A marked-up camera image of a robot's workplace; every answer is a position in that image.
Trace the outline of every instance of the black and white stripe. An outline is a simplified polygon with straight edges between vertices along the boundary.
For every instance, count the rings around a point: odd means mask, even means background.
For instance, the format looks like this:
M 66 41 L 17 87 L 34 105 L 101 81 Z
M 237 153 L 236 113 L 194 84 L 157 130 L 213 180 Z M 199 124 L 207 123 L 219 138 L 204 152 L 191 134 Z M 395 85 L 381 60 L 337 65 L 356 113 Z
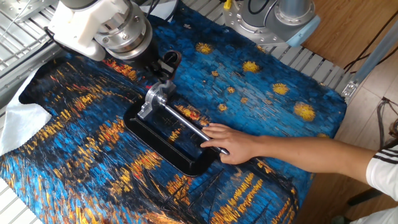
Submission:
M 374 155 L 375 159 L 380 159 L 383 162 L 388 162 L 390 164 L 398 164 L 398 150 L 395 149 L 383 149 Z

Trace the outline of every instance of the yellow connector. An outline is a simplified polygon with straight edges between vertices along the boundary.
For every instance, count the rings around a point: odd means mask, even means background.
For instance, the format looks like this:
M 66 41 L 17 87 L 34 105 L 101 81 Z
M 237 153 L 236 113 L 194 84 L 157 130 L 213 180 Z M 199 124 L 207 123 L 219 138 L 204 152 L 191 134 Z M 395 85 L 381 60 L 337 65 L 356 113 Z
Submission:
M 224 9 L 231 9 L 232 0 L 226 0 L 224 3 Z

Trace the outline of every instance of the metal handle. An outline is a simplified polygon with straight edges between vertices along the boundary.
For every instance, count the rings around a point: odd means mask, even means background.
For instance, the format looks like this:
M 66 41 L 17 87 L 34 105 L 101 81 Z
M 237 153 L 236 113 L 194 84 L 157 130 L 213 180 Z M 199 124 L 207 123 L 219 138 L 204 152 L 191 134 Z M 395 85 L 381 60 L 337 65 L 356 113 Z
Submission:
M 181 116 L 178 112 L 176 112 L 173 108 L 170 106 L 162 103 L 161 104 L 169 113 L 171 113 L 173 116 L 175 116 L 178 120 L 180 120 L 184 125 L 188 126 L 193 132 L 197 133 L 201 138 L 203 138 L 206 141 L 209 141 L 211 138 L 207 136 L 203 131 L 199 130 L 195 125 L 193 125 L 191 122 L 186 120 L 183 116 Z M 228 150 L 220 148 L 220 147 L 215 147 L 218 152 L 229 155 Z

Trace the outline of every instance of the human hand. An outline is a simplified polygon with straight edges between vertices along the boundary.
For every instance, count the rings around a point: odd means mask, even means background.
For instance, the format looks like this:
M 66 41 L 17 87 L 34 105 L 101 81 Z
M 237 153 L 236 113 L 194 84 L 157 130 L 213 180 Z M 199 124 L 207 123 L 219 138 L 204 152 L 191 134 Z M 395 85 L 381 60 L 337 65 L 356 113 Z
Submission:
M 241 164 L 260 156 L 262 138 L 242 133 L 223 124 L 210 124 L 202 131 L 213 138 L 202 143 L 201 147 L 223 147 L 229 155 L 220 154 L 221 161 L 227 164 Z

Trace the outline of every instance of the finger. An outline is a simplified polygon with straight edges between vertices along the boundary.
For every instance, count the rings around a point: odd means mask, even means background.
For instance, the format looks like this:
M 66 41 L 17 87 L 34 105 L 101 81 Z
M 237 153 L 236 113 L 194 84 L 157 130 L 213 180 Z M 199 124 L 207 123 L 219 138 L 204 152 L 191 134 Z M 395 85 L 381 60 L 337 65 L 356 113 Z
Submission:
M 224 147 L 223 139 L 210 139 L 200 144 L 200 147 Z
M 230 127 L 228 127 L 227 125 L 217 124 L 217 123 L 210 123 L 209 126 L 217 126 L 217 127 L 230 128 Z
M 224 128 L 224 127 L 219 127 L 219 126 L 209 126 L 209 127 L 203 127 L 203 130 L 206 130 L 206 131 L 226 131 L 228 129 Z
M 211 137 L 211 138 L 225 138 L 226 137 L 226 133 L 225 132 L 219 132 L 219 131 L 209 131 L 206 129 L 202 129 L 203 133 L 207 134 L 207 136 Z
M 222 163 L 225 163 L 225 164 L 231 164 L 231 157 L 232 156 L 230 156 L 230 155 L 226 155 L 226 154 L 220 154 L 220 160 L 221 160 L 221 162 Z

